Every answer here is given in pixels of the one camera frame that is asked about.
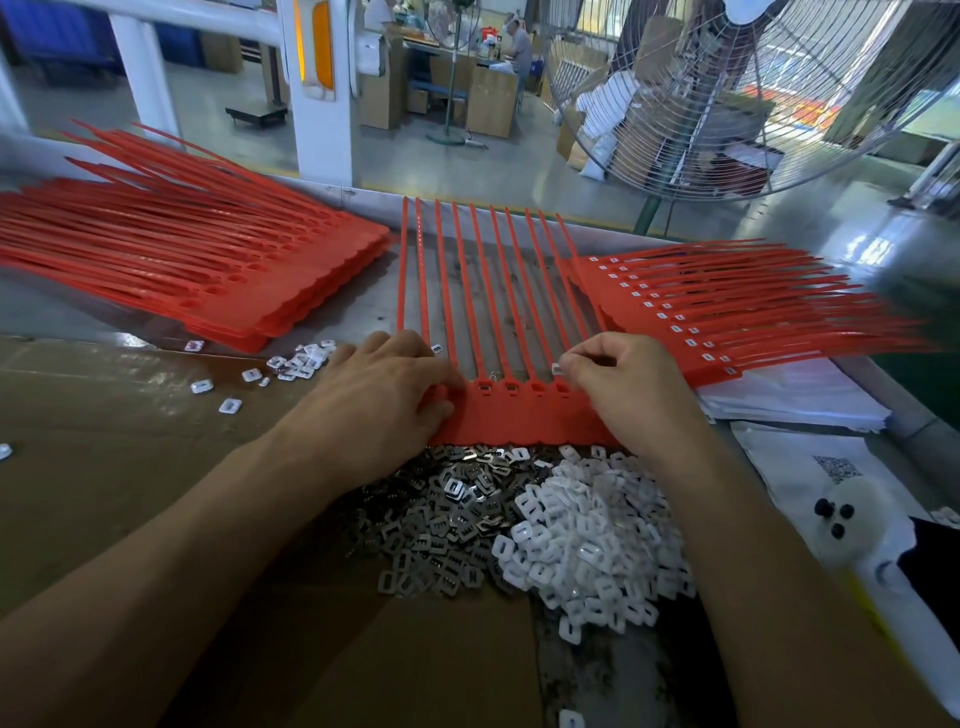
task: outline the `electric fan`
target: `electric fan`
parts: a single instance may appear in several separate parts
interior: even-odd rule
[[[543,0],[540,29],[563,123],[648,193],[637,233],[662,200],[753,199],[846,164],[960,70],[953,3]]]
[[[453,33],[450,33],[449,17],[455,14]],[[434,0],[427,11],[427,27],[441,48],[452,51],[450,83],[446,95],[446,119],[442,131],[431,132],[426,137],[444,146],[463,146],[464,136],[450,131],[450,116],[453,113],[453,87],[457,73],[457,56],[468,53],[480,30],[480,3],[478,0]]]

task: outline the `white plastic bag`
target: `white plastic bag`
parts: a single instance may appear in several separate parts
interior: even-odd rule
[[[583,111],[584,133],[587,136],[602,136],[610,133],[623,121],[627,108],[640,88],[633,71],[617,71],[602,85],[577,97],[577,110]]]
[[[590,150],[591,159],[580,171],[581,177],[589,177],[592,180],[602,182],[604,180],[604,167],[610,164],[613,152],[616,150],[616,137],[612,133],[605,133]]]
[[[492,63],[490,66],[491,71],[497,71],[498,73],[509,73],[511,76],[514,75],[514,65],[509,61],[501,61],[500,63]]]

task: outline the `hand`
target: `hand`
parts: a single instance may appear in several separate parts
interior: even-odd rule
[[[560,358],[607,429],[644,461],[656,464],[715,439],[677,363],[649,336],[607,332]]]
[[[337,497],[393,473],[426,447],[453,413],[449,400],[418,409],[438,384],[466,383],[414,331],[377,331],[359,349],[341,344],[314,390],[267,435],[268,452],[300,478],[322,475],[327,494]]]

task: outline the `white paper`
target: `white paper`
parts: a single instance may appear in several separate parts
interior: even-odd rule
[[[697,390],[717,420],[836,425],[880,431],[890,410],[868,395],[829,359],[778,364],[744,372],[740,379]]]

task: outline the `orange reflector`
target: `orange reflector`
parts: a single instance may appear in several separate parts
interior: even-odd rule
[[[330,90],[333,85],[333,42],[330,32],[330,3],[327,0],[313,8],[313,54],[317,64],[317,81]]]
[[[297,31],[297,56],[300,58],[300,81],[306,81],[306,62],[303,59],[303,25],[300,20],[300,3],[294,3],[294,28]]]

